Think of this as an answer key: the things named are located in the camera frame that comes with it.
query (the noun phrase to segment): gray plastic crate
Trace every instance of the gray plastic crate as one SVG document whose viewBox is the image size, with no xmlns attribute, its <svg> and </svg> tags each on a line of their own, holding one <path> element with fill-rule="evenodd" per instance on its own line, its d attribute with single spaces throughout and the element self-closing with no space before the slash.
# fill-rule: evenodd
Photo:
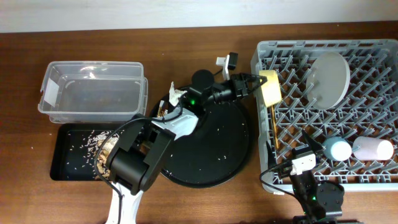
<svg viewBox="0 0 398 224">
<path fill-rule="evenodd" d="M 312 63 L 325 52 L 338 52 L 347 60 L 351 80 L 345 98 L 334 108 L 318 110 L 305 96 L 305 81 Z M 303 145 L 300 130 L 317 141 L 342 136 L 351 145 L 358 136 L 390 139 L 394 156 L 388 161 L 332 162 L 326 158 L 315 168 L 318 180 L 334 180 L 346 191 L 398 190 L 398 41 L 396 40 L 283 40 L 263 41 L 251 60 L 252 73 L 276 70 L 283 102 L 275 106 L 277 133 L 271 112 L 264 106 L 261 92 L 255 93 L 259 117 L 261 171 L 268 168 L 266 141 L 281 162 L 292 148 Z M 274 136 L 279 148 L 275 150 Z M 267 183 L 292 191 L 289 178 L 275 173 L 263 177 Z M 268 192 L 280 194 L 267 186 Z"/>
</svg>

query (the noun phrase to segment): white wall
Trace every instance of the white wall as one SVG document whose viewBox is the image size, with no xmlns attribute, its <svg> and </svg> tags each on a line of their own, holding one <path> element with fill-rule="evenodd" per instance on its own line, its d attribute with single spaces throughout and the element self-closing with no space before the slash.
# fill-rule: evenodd
<svg viewBox="0 0 398 224">
<path fill-rule="evenodd" d="M 398 20 L 398 0 L 0 0 L 0 32 Z"/>
</svg>

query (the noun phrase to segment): yellow block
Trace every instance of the yellow block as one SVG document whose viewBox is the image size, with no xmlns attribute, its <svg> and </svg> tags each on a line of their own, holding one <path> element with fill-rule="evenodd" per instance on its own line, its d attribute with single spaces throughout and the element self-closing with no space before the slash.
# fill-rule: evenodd
<svg viewBox="0 0 398 224">
<path fill-rule="evenodd" d="M 282 101 L 278 74 L 275 70 L 262 70 L 260 76 L 267 77 L 267 82 L 261 86 L 262 97 L 266 107 L 270 107 Z"/>
</svg>

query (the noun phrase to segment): brown tabletop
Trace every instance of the brown tabletop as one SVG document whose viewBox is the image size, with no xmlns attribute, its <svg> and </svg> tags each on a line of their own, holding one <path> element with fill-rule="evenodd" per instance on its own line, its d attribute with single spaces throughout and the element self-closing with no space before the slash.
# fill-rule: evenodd
<svg viewBox="0 0 398 224">
<path fill-rule="evenodd" d="M 104 223 L 108 216 L 106 184 L 49 176 L 60 125 L 40 114 L 37 104 L 52 61 L 141 62 L 148 113 L 171 81 L 187 85 L 199 69 L 217 71 L 216 57 L 237 52 L 236 71 L 250 72 L 262 40 L 397 38 L 398 22 L 0 34 L 0 223 Z M 245 104 L 256 124 L 255 99 Z M 280 223 L 301 215 L 294 198 L 262 188 L 257 142 L 254 150 L 244 170 L 217 187 L 189 189 L 159 176 L 141 200 L 137 222 Z M 342 219 L 397 223 L 396 200 L 398 192 L 346 193 Z"/>
</svg>

